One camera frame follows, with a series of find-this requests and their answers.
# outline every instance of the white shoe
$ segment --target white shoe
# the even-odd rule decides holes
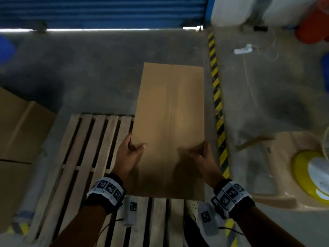
[[[194,221],[198,219],[199,202],[184,199],[184,215],[190,216]]]

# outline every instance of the cardboard sheet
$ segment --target cardboard sheet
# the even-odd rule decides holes
[[[204,201],[204,181],[183,151],[203,141],[203,68],[144,63],[131,142],[147,148],[127,193]]]

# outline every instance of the foot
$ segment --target foot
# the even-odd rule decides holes
[[[194,200],[184,200],[184,215],[190,216],[194,221],[198,218],[199,202]]]

